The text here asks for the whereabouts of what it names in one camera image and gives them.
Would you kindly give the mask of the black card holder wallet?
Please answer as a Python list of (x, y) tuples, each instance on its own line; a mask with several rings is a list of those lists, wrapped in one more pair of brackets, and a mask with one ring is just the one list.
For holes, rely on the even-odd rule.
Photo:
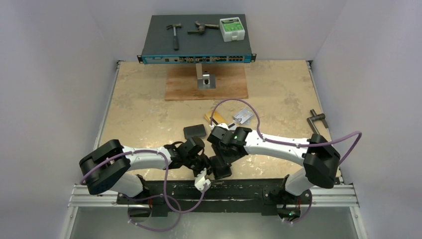
[(210, 158), (210, 165), (215, 180), (230, 177), (232, 175), (231, 163), (227, 156), (212, 156)]

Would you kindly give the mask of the black VIP card stack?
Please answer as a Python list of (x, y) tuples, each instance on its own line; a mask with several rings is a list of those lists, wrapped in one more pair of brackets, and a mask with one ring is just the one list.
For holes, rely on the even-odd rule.
[(183, 128), (184, 138), (189, 139), (191, 137), (203, 138), (207, 135), (205, 126), (203, 124), (197, 124), (192, 126), (187, 126)]

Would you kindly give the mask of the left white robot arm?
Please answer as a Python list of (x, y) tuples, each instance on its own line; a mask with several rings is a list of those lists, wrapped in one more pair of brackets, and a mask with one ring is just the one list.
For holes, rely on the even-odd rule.
[(158, 148), (133, 148), (112, 139), (80, 160), (80, 184), (87, 186), (91, 195), (111, 190), (141, 204), (148, 199), (147, 186), (142, 176), (131, 175), (131, 171), (160, 169), (167, 175), (170, 169), (185, 166), (194, 173), (195, 188), (205, 192), (211, 187), (207, 178), (211, 166), (204, 149), (203, 140), (196, 136)]

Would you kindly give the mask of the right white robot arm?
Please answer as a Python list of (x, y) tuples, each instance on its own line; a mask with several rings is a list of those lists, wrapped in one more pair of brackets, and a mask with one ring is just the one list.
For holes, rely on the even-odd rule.
[(300, 170), (285, 178), (280, 188), (280, 198), (287, 203), (294, 201), (313, 186), (331, 189), (337, 174), (340, 154), (327, 140), (313, 134), (310, 138), (285, 138), (259, 134), (257, 130), (238, 127), (226, 129), (215, 126), (207, 141), (215, 153), (210, 165), (215, 179), (232, 175), (233, 162), (248, 155), (265, 155), (284, 159), (301, 166)]

